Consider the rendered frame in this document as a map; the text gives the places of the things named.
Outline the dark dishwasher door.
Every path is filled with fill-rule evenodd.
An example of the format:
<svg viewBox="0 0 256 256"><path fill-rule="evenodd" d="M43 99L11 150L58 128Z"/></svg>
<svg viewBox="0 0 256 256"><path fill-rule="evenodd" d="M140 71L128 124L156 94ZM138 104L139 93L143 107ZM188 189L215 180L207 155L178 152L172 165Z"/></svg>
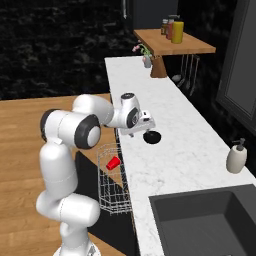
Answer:
<svg viewBox="0 0 256 256"><path fill-rule="evenodd" d="M75 192L99 200L98 174L102 170L80 151L76 153L75 165L78 175L78 186ZM111 215L102 210L99 220L88 231L111 245L126 256L140 256L137 234L133 230L131 213Z"/></svg>

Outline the pink flowers in grey vase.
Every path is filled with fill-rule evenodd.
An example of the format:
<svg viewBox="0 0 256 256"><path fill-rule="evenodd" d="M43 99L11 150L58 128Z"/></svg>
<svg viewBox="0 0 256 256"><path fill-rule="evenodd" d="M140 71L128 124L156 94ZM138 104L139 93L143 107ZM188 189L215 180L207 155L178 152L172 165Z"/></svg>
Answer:
<svg viewBox="0 0 256 256"><path fill-rule="evenodd" d="M141 41L138 41L138 44L132 48L132 51L139 51L142 54L142 61L145 68L150 68L152 66L151 51Z"/></svg>

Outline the red cup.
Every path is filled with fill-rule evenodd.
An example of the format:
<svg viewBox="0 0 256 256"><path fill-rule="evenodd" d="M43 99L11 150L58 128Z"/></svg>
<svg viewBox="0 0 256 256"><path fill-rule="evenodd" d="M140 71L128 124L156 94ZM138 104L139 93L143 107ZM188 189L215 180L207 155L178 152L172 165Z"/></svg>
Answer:
<svg viewBox="0 0 256 256"><path fill-rule="evenodd" d="M106 168L108 170L113 170L121 163L120 159L116 156L113 156L112 159L107 163Z"/></svg>

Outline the wooden shelf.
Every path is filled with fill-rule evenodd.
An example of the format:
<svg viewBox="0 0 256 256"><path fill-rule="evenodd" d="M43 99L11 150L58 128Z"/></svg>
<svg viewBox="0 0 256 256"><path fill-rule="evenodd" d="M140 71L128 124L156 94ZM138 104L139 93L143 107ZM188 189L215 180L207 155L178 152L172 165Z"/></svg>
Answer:
<svg viewBox="0 0 256 256"><path fill-rule="evenodd" d="M172 43L161 34L160 29L135 30L134 34L154 56L207 54L216 52L215 47L187 33L183 33L183 41L181 44Z"/></svg>

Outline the yellow bottle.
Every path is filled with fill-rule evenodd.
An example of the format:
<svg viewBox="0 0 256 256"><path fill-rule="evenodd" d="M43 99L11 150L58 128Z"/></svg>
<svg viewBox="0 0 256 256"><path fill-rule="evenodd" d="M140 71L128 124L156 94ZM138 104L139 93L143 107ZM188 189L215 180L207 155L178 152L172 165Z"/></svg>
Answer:
<svg viewBox="0 0 256 256"><path fill-rule="evenodd" d="M175 44L180 44L183 39L183 21L175 21L172 25L172 38L171 41Z"/></svg>

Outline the beige soap dispenser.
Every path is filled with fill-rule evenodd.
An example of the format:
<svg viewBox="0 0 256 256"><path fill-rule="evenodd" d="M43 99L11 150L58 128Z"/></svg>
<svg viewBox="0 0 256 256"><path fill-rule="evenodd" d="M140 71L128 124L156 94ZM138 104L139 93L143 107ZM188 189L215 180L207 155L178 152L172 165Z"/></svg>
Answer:
<svg viewBox="0 0 256 256"><path fill-rule="evenodd" d="M245 166L247 160L247 149L244 144L244 138L240 138L233 142L233 146L226 159L226 169L228 172L238 174Z"/></svg>

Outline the hanging grey utensil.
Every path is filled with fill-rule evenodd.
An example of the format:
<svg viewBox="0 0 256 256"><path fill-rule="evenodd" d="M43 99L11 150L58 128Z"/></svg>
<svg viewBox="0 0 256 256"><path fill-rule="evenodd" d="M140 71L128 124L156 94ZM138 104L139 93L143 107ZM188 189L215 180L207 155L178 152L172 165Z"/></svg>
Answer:
<svg viewBox="0 0 256 256"><path fill-rule="evenodd" d="M191 62L190 62L190 68L189 68L189 75L188 79L185 85L185 89L188 90L190 88L190 80L191 80L191 74L192 74L192 67L193 67L193 60L194 60L194 55L191 55Z"/></svg>
<svg viewBox="0 0 256 256"><path fill-rule="evenodd" d="M196 64L195 64L195 70L194 70L194 76L193 76L193 83L192 83L192 87L191 87L191 90L189 93L190 97L193 95L193 93L195 91L198 65L199 65L199 61L200 61L200 57L198 55L194 55L194 57L196 59Z"/></svg>

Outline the dark grey sink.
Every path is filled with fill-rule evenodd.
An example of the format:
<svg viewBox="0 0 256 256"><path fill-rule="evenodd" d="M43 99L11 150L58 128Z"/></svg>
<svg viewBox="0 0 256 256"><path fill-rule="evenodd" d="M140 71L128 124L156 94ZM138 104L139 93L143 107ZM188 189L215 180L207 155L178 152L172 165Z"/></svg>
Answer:
<svg viewBox="0 0 256 256"><path fill-rule="evenodd" d="M164 256L256 256L256 186L149 200Z"/></svg>

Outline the dark grey cabinet door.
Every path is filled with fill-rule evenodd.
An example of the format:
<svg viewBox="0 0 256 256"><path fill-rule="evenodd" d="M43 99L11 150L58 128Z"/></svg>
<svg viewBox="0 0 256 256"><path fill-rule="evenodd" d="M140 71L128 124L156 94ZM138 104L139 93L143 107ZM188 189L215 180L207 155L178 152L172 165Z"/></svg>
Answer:
<svg viewBox="0 0 256 256"><path fill-rule="evenodd" d="M216 100L256 136L256 0L237 0Z"/></svg>

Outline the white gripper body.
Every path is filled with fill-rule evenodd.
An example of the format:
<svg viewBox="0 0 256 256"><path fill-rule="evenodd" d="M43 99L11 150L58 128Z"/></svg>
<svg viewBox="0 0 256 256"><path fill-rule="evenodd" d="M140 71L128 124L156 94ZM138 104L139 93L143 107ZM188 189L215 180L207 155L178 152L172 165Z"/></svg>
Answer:
<svg viewBox="0 0 256 256"><path fill-rule="evenodd" d="M133 135L134 133L140 131L147 131L155 127L155 121L151 118L149 121L140 120L134 127L132 128L120 128L119 131L122 135Z"/></svg>

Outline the black bowl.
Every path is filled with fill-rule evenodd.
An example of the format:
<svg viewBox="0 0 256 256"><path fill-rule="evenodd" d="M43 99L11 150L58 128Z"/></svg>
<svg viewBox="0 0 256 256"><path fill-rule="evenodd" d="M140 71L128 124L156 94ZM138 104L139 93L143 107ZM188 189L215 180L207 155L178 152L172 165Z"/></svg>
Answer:
<svg viewBox="0 0 256 256"><path fill-rule="evenodd" d="M146 131L143 134L143 139L148 144L157 144L161 140L161 134L157 131Z"/></svg>

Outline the orange bottle with grey cap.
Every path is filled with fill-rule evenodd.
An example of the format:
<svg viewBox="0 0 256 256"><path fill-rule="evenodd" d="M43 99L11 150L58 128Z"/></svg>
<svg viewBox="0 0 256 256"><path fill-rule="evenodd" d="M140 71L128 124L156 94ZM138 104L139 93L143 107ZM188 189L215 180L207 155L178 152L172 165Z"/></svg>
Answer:
<svg viewBox="0 0 256 256"><path fill-rule="evenodd" d="M168 23L167 23L167 28L166 28L166 38L168 40L172 39L172 28L173 28L173 23L176 19L179 19L180 15L168 15Z"/></svg>

